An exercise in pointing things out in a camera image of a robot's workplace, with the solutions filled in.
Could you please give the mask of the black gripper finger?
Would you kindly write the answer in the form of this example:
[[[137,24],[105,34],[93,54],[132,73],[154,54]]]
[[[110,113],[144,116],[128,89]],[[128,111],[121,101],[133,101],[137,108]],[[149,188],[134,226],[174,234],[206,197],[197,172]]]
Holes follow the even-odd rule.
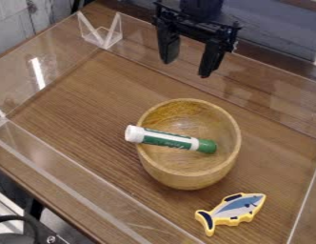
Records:
[[[224,60],[225,49],[223,42],[209,40],[205,44],[205,51],[201,57],[198,75],[201,78],[208,78],[214,70],[220,68]]]
[[[174,23],[157,20],[157,38],[161,60],[170,64],[180,54],[180,33]]]

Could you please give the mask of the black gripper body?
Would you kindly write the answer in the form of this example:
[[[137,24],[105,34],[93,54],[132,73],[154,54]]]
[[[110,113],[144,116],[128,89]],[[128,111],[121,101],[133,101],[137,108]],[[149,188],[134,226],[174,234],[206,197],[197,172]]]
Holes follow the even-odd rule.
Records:
[[[235,51],[243,26],[224,13],[224,0],[154,0],[153,4],[156,29],[157,20],[162,19],[174,23],[180,36],[201,42],[216,38],[227,51]]]

